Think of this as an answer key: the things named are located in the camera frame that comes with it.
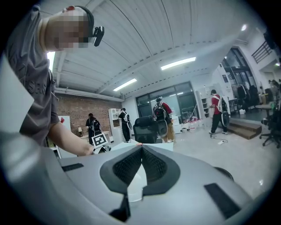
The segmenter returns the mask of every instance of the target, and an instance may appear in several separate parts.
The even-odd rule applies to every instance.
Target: man in gray t-shirt
[[[67,130],[58,119],[47,52],[85,42],[94,26],[92,16],[85,8],[70,6],[42,19],[39,5],[35,5],[15,27],[5,49],[13,71],[34,98],[20,133],[41,146],[46,146],[48,136],[59,147],[79,156],[91,154],[93,146]]]

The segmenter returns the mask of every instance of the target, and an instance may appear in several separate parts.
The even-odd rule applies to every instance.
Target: ear
[[[64,9],[62,10],[62,12],[64,13],[64,12],[72,11],[72,10],[75,10],[75,7],[74,7],[73,5],[68,6],[67,8],[64,8]]]

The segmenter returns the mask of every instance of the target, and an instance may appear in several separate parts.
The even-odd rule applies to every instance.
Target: black circular object
[[[227,170],[220,168],[220,167],[215,167],[219,172],[221,172],[223,175],[227,176],[229,179],[233,180],[233,176],[228,172]]]

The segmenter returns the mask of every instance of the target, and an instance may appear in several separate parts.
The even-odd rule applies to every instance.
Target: wooden step
[[[246,123],[242,121],[230,120],[229,125],[233,127],[238,127],[238,128],[243,128],[245,130],[253,131],[258,134],[262,132],[262,126],[254,123]]]
[[[261,131],[260,132],[249,131],[247,129],[232,126],[232,125],[229,125],[227,127],[227,131],[239,135],[240,137],[246,138],[248,140],[254,138],[255,136],[261,133]]]

